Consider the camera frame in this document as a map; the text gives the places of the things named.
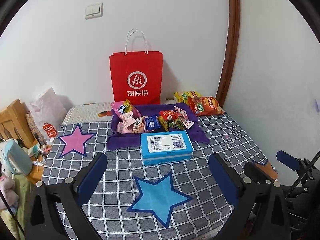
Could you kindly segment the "lychee candy packet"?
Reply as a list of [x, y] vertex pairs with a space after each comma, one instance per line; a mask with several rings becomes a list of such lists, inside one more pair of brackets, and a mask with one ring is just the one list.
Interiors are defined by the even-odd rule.
[[182, 124], [185, 126], [186, 129], [191, 128], [195, 124], [195, 122], [189, 120], [189, 117], [185, 110], [175, 106], [175, 112], [178, 114]]

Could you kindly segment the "red snack packet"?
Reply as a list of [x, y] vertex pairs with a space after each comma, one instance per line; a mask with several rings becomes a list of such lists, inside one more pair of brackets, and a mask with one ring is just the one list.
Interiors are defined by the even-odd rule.
[[160, 111], [159, 116], [165, 121], [173, 121], [179, 118], [179, 115], [173, 110]]

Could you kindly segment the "dark blue snack packet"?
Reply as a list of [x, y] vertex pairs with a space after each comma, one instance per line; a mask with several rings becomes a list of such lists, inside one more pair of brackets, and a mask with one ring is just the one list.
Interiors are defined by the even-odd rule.
[[144, 120], [144, 124], [145, 124], [145, 129], [149, 132], [149, 131], [154, 131], [157, 129], [161, 128], [161, 124], [159, 123], [158, 120], [158, 115], [152, 115], [150, 117], [147, 117]]

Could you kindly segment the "orange star mat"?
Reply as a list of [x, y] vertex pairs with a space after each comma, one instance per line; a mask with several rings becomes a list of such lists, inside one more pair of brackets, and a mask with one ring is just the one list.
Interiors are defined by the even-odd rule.
[[256, 168], [273, 180], [278, 180], [278, 172], [268, 160], [266, 160], [265, 163], [257, 163], [256, 161], [252, 161], [252, 163], [256, 166]]

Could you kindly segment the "grey checkered tablecloth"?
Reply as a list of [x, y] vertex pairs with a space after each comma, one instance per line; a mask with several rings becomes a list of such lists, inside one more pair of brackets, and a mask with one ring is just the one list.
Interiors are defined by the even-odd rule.
[[[138, 146], [109, 150], [107, 137], [112, 133], [111, 122], [81, 124], [94, 137], [86, 143], [86, 156], [60, 154], [64, 144], [55, 139], [48, 155], [42, 180], [46, 184], [60, 183], [75, 176], [100, 152], [106, 154], [107, 169], [90, 201], [82, 208], [103, 239], [212, 239], [233, 211], [209, 167], [208, 159], [218, 153], [228, 160], [238, 174], [245, 163], [265, 163], [265, 155], [247, 133], [228, 115], [202, 116], [199, 127], [209, 143], [193, 143], [189, 160], [172, 164], [144, 166]], [[139, 196], [135, 178], [156, 182], [172, 173], [174, 188], [191, 196], [192, 200], [172, 211], [170, 225], [164, 227], [151, 213], [130, 212], [129, 206]]]

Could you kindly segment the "orange Lays chips bag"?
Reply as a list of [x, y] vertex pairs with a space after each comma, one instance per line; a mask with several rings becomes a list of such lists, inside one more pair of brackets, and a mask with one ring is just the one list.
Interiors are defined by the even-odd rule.
[[189, 97], [189, 107], [196, 116], [219, 115], [223, 114], [216, 98], [212, 96]]

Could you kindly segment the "pink star mat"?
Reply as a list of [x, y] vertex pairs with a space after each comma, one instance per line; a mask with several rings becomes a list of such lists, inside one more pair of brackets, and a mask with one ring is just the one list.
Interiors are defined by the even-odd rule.
[[96, 133], [84, 133], [80, 124], [76, 124], [75, 129], [69, 135], [59, 136], [58, 138], [64, 143], [60, 158], [69, 153], [75, 152], [83, 157], [87, 157], [86, 142], [91, 140]]

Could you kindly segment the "green yellow snack packet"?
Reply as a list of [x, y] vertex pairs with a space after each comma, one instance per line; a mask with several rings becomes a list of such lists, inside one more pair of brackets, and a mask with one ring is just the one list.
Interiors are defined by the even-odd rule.
[[180, 118], [174, 120], [165, 120], [162, 116], [159, 116], [158, 121], [167, 132], [169, 131], [169, 129], [179, 129], [182, 131], [185, 130], [185, 126]]

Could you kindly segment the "blue star mat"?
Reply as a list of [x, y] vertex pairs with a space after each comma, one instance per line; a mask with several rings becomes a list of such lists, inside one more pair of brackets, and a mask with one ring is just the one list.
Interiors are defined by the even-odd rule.
[[127, 208], [128, 212], [151, 213], [165, 228], [169, 228], [172, 211], [193, 197], [174, 188], [172, 172], [156, 182], [134, 177], [139, 196]]

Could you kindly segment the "blue tissue pack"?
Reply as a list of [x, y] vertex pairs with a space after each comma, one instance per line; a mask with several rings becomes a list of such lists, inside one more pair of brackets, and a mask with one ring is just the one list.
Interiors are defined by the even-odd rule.
[[194, 151], [186, 131], [143, 133], [140, 144], [144, 166], [189, 160]]

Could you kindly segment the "yellow Lays chips bag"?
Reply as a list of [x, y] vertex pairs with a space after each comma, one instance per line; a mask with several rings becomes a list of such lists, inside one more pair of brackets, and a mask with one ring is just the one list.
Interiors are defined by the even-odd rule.
[[173, 95], [176, 102], [188, 103], [188, 98], [202, 97], [197, 91], [175, 92]]

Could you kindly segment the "wooden side table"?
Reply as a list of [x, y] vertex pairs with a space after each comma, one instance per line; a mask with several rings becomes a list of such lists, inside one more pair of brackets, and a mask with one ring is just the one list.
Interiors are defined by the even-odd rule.
[[32, 135], [26, 119], [27, 109], [20, 100], [14, 100], [1, 110], [1, 142], [14, 139], [31, 158], [33, 167], [25, 176], [31, 183], [36, 184], [42, 179], [45, 161], [40, 153], [40, 145]]

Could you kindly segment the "white Miniso plastic bag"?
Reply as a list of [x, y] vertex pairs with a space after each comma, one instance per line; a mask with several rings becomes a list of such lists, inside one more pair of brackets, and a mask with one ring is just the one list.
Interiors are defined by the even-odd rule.
[[45, 141], [57, 137], [67, 111], [52, 88], [41, 93], [28, 105], [36, 127]]

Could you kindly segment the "pink panda snack packet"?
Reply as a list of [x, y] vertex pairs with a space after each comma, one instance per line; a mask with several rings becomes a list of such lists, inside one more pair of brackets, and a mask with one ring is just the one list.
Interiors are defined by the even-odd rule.
[[133, 111], [120, 115], [121, 122], [117, 124], [117, 132], [120, 134], [141, 134], [146, 132], [145, 119], [147, 116], [134, 118]]

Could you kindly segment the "white fruit print cloth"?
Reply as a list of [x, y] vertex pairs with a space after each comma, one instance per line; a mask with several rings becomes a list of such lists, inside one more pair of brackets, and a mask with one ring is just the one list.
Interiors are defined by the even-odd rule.
[[68, 111], [62, 124], [110, 121], [113, 116], [111, 110], [111, 102], [96, 102], [77, 105]]

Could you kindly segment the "pink yellow snack packet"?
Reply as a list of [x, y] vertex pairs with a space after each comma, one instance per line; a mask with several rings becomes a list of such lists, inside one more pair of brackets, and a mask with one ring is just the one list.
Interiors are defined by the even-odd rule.
[[112, 102], [111, 107], [118, 117], [120, 117], [121, 114], [125, 114], [130, 111], [132, 111], [134, 118], [141, 117], [140, 112], [128, 99], [125, 101]]

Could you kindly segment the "red paper shopping bag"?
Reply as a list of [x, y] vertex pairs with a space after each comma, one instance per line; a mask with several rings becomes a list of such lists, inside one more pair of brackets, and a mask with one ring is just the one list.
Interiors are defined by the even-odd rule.
[[148, 48], [146, 35], [139, 29], [127, 33], [126, 43], [130, 37], [139, 32], [144, 39], [143, 51], [113, 53], [109, 57], [112, 91], [115, 101], [130, 100], [134, 105], [160, 104], [163, 54]]

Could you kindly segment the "brown door frame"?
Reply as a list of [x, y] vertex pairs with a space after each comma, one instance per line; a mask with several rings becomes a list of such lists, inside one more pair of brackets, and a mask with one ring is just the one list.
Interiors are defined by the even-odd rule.
[[216, 99], [223, 107], [231, 84], [240, 34], [241, 3], [240, 0], [229, 0], [228, 33]]

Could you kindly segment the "white wall switch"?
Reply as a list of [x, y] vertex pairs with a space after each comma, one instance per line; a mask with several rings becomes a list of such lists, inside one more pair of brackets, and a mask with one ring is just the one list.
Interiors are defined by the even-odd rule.
[[85, 7], [85, 19], [100, 18], [103, 16], [103, 3], [93, 3]]

